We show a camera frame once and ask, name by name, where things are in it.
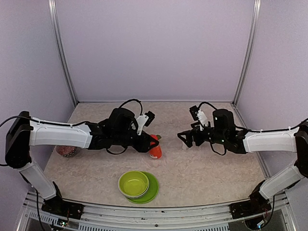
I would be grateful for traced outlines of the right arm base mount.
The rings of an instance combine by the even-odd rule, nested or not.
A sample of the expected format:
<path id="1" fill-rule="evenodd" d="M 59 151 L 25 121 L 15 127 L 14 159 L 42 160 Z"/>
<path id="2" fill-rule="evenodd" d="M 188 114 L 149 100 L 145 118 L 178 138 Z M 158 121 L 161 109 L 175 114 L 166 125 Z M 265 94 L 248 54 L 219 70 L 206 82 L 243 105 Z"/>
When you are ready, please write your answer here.
<path id="1" fill-rule="evenodd" d="M 244 218 L 271 210 L 270 200 L 260 194 L 260 187 L 265 180 L 260 182 L 249 195 L 249 200 L 230 204 L 233 219 Z"/>

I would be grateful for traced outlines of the red pill bottle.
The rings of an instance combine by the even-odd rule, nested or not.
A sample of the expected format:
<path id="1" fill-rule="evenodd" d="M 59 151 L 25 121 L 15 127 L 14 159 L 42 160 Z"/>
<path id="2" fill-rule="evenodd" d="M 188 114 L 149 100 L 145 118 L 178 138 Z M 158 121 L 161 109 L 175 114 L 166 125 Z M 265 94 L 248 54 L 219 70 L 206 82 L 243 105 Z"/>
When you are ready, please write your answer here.
<path id="1" fill-rule="evenodd" d="M 159 159 L 162 157 L 162 151 L 161 151 L 161 147 L 160 145 L 158 145 L 157 147 L 151 149 L 149 151 L 150 157 L 153 159 Z"/>

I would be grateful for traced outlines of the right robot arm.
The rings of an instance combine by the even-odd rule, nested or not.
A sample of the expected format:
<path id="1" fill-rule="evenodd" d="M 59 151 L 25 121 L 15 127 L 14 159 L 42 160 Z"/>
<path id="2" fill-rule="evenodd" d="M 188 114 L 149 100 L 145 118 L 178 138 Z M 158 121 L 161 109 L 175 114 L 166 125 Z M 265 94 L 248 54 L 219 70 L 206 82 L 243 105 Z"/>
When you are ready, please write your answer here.
<path id="1" fill-rule="evenodd" d="M 290 188 L 308 176 L 308 122 L 302 121 L 294 127 L 276 130 L 250 130 L 235 125 L 233 113 L 226 109 L 214 110 L 210 125 L 204 112 L 198 107 L 190 108 L 195 121 L 191 130 L 180 132 L 178 138 L 188 147 L 223 145 L 224 152 L 235 154 L 285 151 L 297 154 L 296 161 L 274 176 L 258 184 L 246 203 L 249 213 L 255 214 L 265 205 L 265 200 Z"/>

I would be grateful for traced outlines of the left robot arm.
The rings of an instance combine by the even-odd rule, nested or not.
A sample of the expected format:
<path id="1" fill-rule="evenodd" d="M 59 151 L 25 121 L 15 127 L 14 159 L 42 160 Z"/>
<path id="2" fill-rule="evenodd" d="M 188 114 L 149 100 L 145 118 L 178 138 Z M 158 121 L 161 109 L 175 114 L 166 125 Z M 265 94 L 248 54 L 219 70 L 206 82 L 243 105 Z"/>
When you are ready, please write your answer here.
<path id="1" fill-rule="evenodd" d="M 77 124 L 58 123 L 31 117 L 28 111 L 12 116 L 14 121 L 6 135 L 5 167 L 17 169 L 26 182 L 41 195 L 45 204 L 57 214 L 67 210 L 67 202 L 54 182 L 30 156 L 30 147 L 39 145 L 70 146 L 88 150 L 109 151 L 117 145 L 132 147 L 139 153 L 147 153 L 159 145 L 159 141 L 143 131 L 155 115 L 147 112 L 139 116 L 126 108 L 115 108 L 110 116 L 99 122 Z"/>

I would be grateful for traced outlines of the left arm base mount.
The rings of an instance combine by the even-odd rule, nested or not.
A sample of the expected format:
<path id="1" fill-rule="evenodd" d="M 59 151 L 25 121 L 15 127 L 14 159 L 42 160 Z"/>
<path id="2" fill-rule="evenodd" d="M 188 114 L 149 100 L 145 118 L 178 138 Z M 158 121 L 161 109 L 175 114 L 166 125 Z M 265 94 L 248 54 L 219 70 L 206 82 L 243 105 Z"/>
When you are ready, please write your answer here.
<path id="1" fill-rule="evenodd" d="M 81 219 L 84 206 L 80 203 L 66 201 L 62 198 L 57 184 L 53 181 L 56 195 L 52 199 L 44 200 L 41 210 L 66 218 Z"/>

